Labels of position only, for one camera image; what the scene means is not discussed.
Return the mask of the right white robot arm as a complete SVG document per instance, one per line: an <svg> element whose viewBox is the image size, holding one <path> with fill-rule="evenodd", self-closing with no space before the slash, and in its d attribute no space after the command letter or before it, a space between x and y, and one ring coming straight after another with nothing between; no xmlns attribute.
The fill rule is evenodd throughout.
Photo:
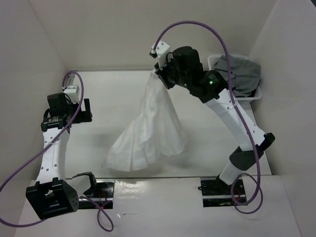
<svg viewBox="0 0 316 237"><path fill-rule="evenodd" d="M197 50L184 46L170 51L169 46L157 46L151 56L158 60L155 73L167 89L175 85L187 89L216 113L237 140L238 147L216 178L218 192L229 193L237 176L252 167L274 142L274 135L261 130L230 96L228 82L219 72L203 69Z"/></svg>

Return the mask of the white pleated skirt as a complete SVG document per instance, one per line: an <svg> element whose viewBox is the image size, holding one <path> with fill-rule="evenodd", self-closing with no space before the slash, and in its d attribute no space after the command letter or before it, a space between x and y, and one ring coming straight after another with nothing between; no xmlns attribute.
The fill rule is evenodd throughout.
<svg viewBox="0 0 316 237"><path fill-rule="evenodd" d="M151 72L140 113L110 148L105 166L123 172L145 169L160 156L182 153L187 142L165 85Z"/></svg>

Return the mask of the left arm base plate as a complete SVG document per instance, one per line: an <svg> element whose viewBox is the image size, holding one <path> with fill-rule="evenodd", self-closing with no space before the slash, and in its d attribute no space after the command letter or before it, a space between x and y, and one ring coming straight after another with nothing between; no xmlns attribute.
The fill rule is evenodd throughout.
<svg viewBox="0 0 316 237"><path fill-rule="evenodd" d="M85 198L93 200L98 206L101 206L105 210L113 209L115 187L113 180L97 179L94 188L86 176L68 179L67 183L77 191L79 209L97 209L92 202Z"/></svg>

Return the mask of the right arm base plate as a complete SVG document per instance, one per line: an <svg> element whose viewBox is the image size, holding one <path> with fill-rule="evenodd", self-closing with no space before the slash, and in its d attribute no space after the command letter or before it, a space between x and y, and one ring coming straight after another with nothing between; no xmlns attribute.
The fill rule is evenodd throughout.
<svg viewBox="0 0 316 237"><path fill-rule="evenodd" d="M216 178L202 178L197 189L201 191L203 207L234 206L230 186ZM247 201L242 179L235 185L234 197L242 203Z"/></svg>

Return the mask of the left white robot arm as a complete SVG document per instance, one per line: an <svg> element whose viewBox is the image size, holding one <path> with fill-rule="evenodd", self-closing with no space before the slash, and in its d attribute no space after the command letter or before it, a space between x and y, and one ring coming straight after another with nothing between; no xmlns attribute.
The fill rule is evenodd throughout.
<svg viewBox="0 0 316 237"><path fill-rule="evenodd" d="M80 103L90 106L79 92L65 89L62 93L48 95L49 108L43 115L41 130L44 152L35 185L26 189L26 198L41 220L76 212L83 194L93 197L98 184L92 172L75 175L70 185L65 176L65 157L70 128L73 123L91 122L90 108L81 110Z"/></svg>

